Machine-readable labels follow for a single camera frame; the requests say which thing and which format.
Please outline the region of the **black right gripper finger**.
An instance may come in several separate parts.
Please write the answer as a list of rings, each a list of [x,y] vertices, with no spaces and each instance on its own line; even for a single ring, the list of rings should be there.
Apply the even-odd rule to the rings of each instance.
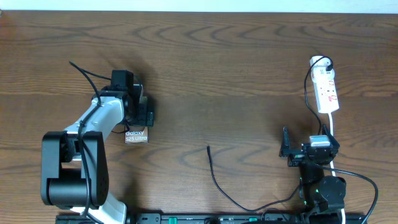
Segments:
[[[279,151],[279,157],[287,157],[292,153],[290,141],[289,141],[289,132],[286,126],[283,127],[283,136],[282,142]]]
[[[335,148],[335,149],[340,148],[340,144],[334,138],[334,136],[331,134],[330,130],[327,128],[327,126],[325,124],[322,125],[322,134],[327,136],[327,138],[330,142],[330,147]]]

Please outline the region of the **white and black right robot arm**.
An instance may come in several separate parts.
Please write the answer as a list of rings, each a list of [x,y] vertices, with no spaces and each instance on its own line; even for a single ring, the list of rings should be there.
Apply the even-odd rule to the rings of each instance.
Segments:
[[[339,148],[326,126],[322,127],[321,135],[310,136],[300,149],[291,148],[288,129],[283,129],[279,156],[287,158],[289,167],[299,168],[300,198],[305,203],[305,211],[300,214],[303,223],[337,222],[336,214],[345,207],[345,179],[324,173]]]

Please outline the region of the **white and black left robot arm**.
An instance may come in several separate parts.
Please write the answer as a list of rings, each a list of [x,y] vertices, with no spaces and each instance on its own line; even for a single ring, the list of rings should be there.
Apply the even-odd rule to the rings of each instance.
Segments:
[[[128,206],[109,191],[105,141],[116,126],[127,136],[146,129],[154,113],[132,72],[113,70],[109,85],[95,88],[91,105],[63,131],[42,138],[40,196],[64,210],[56,223],[134,223]]]

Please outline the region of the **white power strip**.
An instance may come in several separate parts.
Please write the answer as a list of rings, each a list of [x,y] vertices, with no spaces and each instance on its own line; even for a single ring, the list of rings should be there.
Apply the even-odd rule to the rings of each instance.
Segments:
[[[316,55],[310,59],[310,66],[318,112],[329,114],[338,110],[340,106],[332,60],[325,56]]]

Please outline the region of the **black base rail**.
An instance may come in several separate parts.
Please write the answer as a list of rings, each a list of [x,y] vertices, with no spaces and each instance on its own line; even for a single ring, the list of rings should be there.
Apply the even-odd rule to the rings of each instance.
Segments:
[[[280,214],[276,212],[264,215],[207,214],[181,215],[141,213],[127,218],[130,224],[241,224],[241,223],[341,223],[337,215],[312,215],[309,219],[301,215]]]

